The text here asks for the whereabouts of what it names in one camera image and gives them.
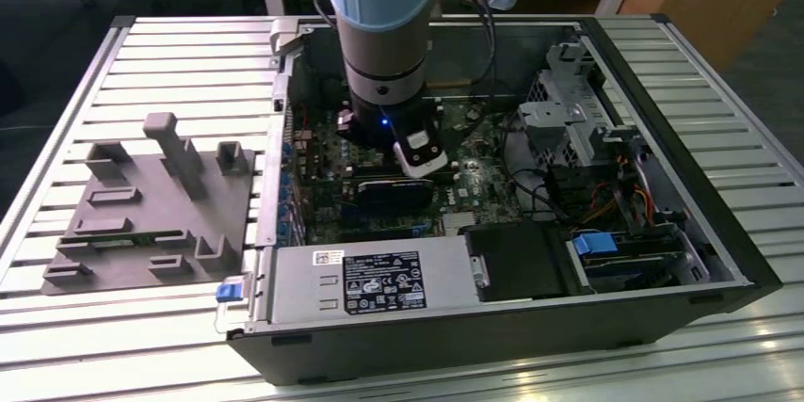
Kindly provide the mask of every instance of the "slotted metal surface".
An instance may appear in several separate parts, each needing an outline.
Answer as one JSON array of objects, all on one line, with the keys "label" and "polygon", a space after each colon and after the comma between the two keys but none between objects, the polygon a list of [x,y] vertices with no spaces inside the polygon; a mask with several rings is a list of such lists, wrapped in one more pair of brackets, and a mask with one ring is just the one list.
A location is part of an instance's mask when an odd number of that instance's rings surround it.
[{"label": "slotted metal surface", "polygon": [[[271,20],[145,18],[111,43],[113,57],[90,80],[94,89],[82,96],[77,125],[5,255],[11,267],[0,281],[7,297],[0,299],[0,400],[587,402],[801,396],[801,171],[666,30],[649,19],[603,23],[629,61],[651,65],[642,66],[641,78],[787,283],[782,291],[734,314],[702,319],[655,345],[307,388],[271,386],[225,344],[213,325],[217,284],[41,296],[45,265],[90,178],[82,162],[93,141],[121,139],[129,152],[158,153],[139,121],[173,106],[183,119],[181,134],[195,137],[199,150],[213,150],[223,140],[265,150],[275,74]],[[211,60],[227,58],[237,61],[225,70],[211,69]],[[241,115],[233,117],[233,110]],[[259,156],[255,195],[265,162]],[[254,198],[247,245],[259,207]],[[234,320],[245,313],[235,310]]]}]

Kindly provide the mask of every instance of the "black cable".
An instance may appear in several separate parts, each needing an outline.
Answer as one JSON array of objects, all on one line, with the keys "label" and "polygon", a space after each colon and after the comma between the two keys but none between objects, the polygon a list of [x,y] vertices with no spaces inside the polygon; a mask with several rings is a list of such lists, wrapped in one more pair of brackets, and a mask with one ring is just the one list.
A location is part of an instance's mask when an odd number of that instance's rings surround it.
[{"label": "black cable", "polygon": [[537,200],[542,201],[545,204],[547,204],[547,206],[551,208],[551,210],[554,211],[555,216],[566,221],[573,221],[573,218],[570,217],[570,215],[567,215],[567,213],[565,212],[565,210],[562,209],[562,207],[555,203],[554,200],[550,200],[549,198],[543,197],[542,195],[539,195],[537,193],[537,189],[531,190],[530,188],[527,188],[519,181],[517,181],[517,178],[514,178],[514,175],[511,174],[511,171],[509,170],[509,160],[506,158],[506,145],[509,144],[509,135],[510,135],[510,129],[511,126],[514,125],[514,120],[517,119],[517,115],[511,114],[509,121],[506,121],[506,130],[505,130],[505,135],[503,135],[503,142],[502,142],[502,155],[503,155],[503,174],[506,175],[506,179],[509,181],[511,181],[514,183],[514,185],[517,185],[517,188],[519,188],[523,192],[526,192],[529,195],[531,195],[531,199],[533,202],[535,203]]},{"label": "black cable", "polygon": [[537,187],[533,188],[533,195],[531,195],[531,211],[538,214],[539,213],[539,209],[537,209],[537,190],[539,190],[542,187],[545,187],[545,184],[538,185]]},{"label": "black cable", "polygon": [[543,178],[549,175],[549,172],[545,169],[519,169],[511,176],[517,176],[519,173],[533,173]]},{"label": "black cable", "polygon": [[478,0],[473,0],[473,2],[475,2],[475,5],[481,5],[481,8],[483,8],[483,11],[487,14],[487,31],[489,31],[489,38],[490,38],[490,61],[487,62],[487,67],[485,68],[483,72],[481,73],[481,77],[473,79],[473,85],[479,84],[490,75],[490,72],[495,66],[497,63],[497,57],[498,57],[498,30],[497,30],[497,23],[494,21],[494,12],[491,11],[491,5],[490,5],[490,0],[481,0],[481,2],[478,2]]},{"label": "black cable", "polygon": [[471,127],[466,130],[465,139],[467,139],[473,135],[473,133],[478,129],[478,126],[482,124],[482,122],[487,118],[487,114],[489,114],[489,110],[490,110],[489,105],[491,105],[494,103],[494,98],[495,98],[495,94],[497,94],[497,81],[498,81],[497,26],[495,26],[495,22],[494,22],[494,13],[491,12],[490,0],[471,0],[471,2],[475,5],[475,7],[478,8],[478,16],[481,17],[481,20],[482,20],[482,23],[485,26],[485,31],[486,31],[486,35],[487,35],[487,44],[490,45],[490,59],[487,62],[487,67],[485,68],[481,76],[474,78],[470,83],[473,85],[477,85],[491,74],[491,91],[490,91],[490,98],[487,99],[487,102],[481,107],[481,117],[478,118],[475,123],[471,125]]},{"label": "black cable", "polygon": [[315,7],[315,11],[318,11],[318,14],[321,15],[325,22],[334,28],[334,30],[338,30],[337,22],[327,15],[327,13],[325,13],[325,9],[322,8],[321,0],[314,0],[314,7]]}]

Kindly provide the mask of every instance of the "power supply label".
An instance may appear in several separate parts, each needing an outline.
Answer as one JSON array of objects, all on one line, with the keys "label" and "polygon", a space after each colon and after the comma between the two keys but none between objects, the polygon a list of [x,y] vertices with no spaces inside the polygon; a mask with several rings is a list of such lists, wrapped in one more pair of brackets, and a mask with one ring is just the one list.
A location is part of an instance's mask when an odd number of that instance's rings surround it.
[{"label": "power supply label", "polygon": [[351,315],[427,308],[419,252],[345,256],[343,293]]}]

